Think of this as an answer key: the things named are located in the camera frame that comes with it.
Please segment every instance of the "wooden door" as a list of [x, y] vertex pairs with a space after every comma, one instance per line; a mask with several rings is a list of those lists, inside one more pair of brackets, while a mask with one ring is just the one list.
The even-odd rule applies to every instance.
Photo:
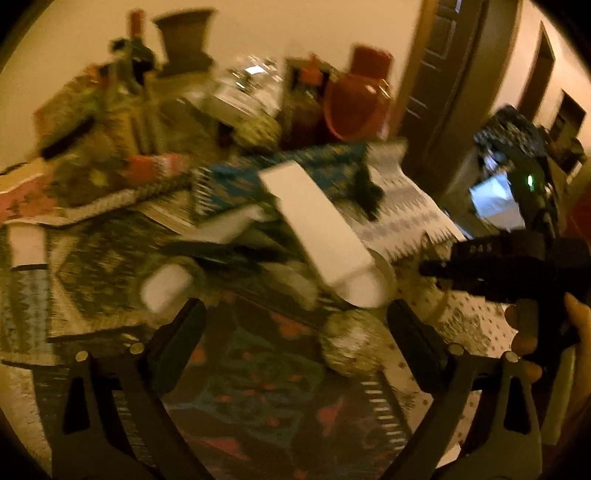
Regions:
[[483, 0], [439, 0], [399, 135], [408, 139], [404, 170], [413, 175], [437, 138], [479, 31]]
[[550, 76], [554, 69], [554, 51], [550, 44], [550, 39], [544, 28], [540, 24], [540, 40], [535, 55], [535, 62], [531, 70], [530, 79], [527, 82], [519, 107], [517, 109], [529, 121], [533, 122], [537, 114], [544, 94], [550, 82]]

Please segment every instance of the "wall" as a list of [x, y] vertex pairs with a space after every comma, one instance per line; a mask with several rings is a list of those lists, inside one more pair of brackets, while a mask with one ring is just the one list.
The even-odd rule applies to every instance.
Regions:
[[[148, 18], [183, 8], [215, 7], [206, 50], [222, 66], [238, 53], [306, 56], [315, 51], [337, 68], [355, 42], [389, 50], [393, 93], [404, 72], [421, 0], [54, 0], [0, 74], [0, 170], [34, 146], [31, 115], [89, 63], [108, 59], [109, 40], [126, 33], [126, 13]], [[146, 44], [163, 59], [160, 35], [148, 21]]]
[[562, 90], [564, 90], [588, 112], [578, 138], [589, 155], [591, 154], [591, 73], [576, 49], [557, 28], [556, 23], [531, 0], [523, 0], [514, 52], [491, 113], [505, 103], [515, 106], [519, 104], [534, 64], [540, 23], [544, 24], [556, 62], [534, 123], [548, 129], [552, 127], [562, 101]]

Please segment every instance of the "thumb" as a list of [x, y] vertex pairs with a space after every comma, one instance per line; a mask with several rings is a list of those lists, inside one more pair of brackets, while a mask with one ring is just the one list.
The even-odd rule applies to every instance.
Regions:
[[591, 343], [591, 310], [584, 303], [579, 302], [570, 293], [564, 296], [564, 306], [569, 314], [570, 323], [579, 331], [583, 343]]

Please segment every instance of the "doorway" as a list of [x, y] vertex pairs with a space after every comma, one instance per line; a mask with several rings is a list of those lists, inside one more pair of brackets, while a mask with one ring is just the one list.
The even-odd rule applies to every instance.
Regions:
[[540, 23], [540, 39], [538, 41], [535, 62], [531, 69], [530, 79], [527, 82], [527, 86], [517, 107], [521, 115], [526, 117], [530, 122], [534, 121], [538, 113], [550, 82], [555, 61], [556, 57], [554, 56], [550, 39], [548, 38], [544, 24]]
[[572, 139], [577, 138], [586, 115], [587, 112], [563, 90], [560, 109], [550, 129], [550, 138], [559, 147], [569, 148]]
[[439, 0], [430, 37], [398, 135], [408, 140], [411, 177], [443, 126], [478, 36], [483, 0]]

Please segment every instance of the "screw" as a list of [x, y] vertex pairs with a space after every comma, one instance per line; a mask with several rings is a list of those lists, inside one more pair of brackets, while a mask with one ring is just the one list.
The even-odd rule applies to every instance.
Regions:
[[136, 342], [129, 347], [129, 351], [132, 355], [139, 355], [141, 352], [144, 351], [144, 344], [141, 342]]
[[88, 352], [86, 350], [81, 350], [76, 354], [76, 361], [83, 362], [88, 358]]
[[505, 358], [512, 364], [516, 364], [519, 361], [519, 357], [515, 352], [506, 352]]
[[452, 355], [460, 356], [464, 354], [464, 347], [459, 343], [453, 343], [449, 347], [447, 347], [447, 351], [450, 352]]

